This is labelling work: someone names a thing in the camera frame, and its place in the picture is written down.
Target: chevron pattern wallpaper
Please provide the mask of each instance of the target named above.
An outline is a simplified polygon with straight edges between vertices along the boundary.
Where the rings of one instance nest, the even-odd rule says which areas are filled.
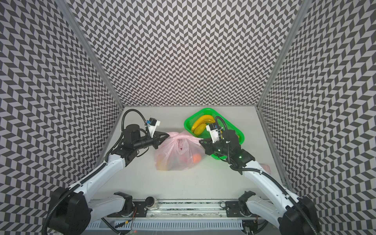
[[[0,234],[38,234],[120,109],[53,0],[2,0],[0,31]]]
[[[67,0],[125,105],[255,105],[301,0]]]
[[[262,112],[323,234],[376,234],[376,1],[314,0]]]

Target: patterned wall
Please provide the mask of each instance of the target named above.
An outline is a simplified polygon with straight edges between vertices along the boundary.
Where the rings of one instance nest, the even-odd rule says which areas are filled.
[[[93,168],[120,110],[53,0],[0,13],[0,234],[26,234],[51,190]]]
[[[375,234],[376,1],[314,0],[262,112],[323,234]]]
[[[255,105],[301,0],[67,0],[125,105]]]

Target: black round cap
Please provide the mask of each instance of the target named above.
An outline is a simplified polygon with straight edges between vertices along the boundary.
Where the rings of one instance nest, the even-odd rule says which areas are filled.
[[[152,206],[154,204],[154,197],[148,197],[145,200],[146,206]]]

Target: green plastic basket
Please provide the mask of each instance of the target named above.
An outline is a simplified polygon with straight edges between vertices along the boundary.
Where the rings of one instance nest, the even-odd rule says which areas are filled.
[[[204,108],[204,109],[201,109],[200,111],[198,111],[197,113],[193,114],[192,116],[190,116],[189,118],[187,118],[185,121],[184,121],[184,128],[189,132],[191,133],[192,135],[194,135],[192,132],[191,132],[191,127],[192,125],[195,123],[195,121],[197,121],[197,119],[199,119],[201,116],[204,116],[204,115],[212,115],[214,118],[216,116],[220,116],[221,118],[224,119],[224,121],[226,122],[226,125],[227,125],[227,128],[229,130],[234,130],[235,133],[239,136],[239,143],[242,144],[244,142],[244,134],[243,132],[241,132],[238,128],[236,128],[231,122],[229,122],[227,119],[225,119],[222,115],[220,115],[217,111],[215,111],[214,109],[211,109],[211,108]],[[223,124],[221,121],[218,122],[219,125],[221,127],[223,127]],[[206,138],[210,138],[210,133],[207,131],[207,130],[204,130],[204,132],[198,136],[199,138],[203,138],[203,139],[206,139]],[[216,155],[212,154],[212,157],[214,157],[215,159],[219,159]]]

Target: red wire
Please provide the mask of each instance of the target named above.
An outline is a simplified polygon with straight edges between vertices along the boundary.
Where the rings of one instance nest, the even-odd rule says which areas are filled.
[[[130,229],[132,230],[132,227],[133,227],[133,219],[135,217],[135,214],[137,212],[137,207],[136,207],[136,210],[133,212],[133,216],[132,216],[132,223],[130,224]]]

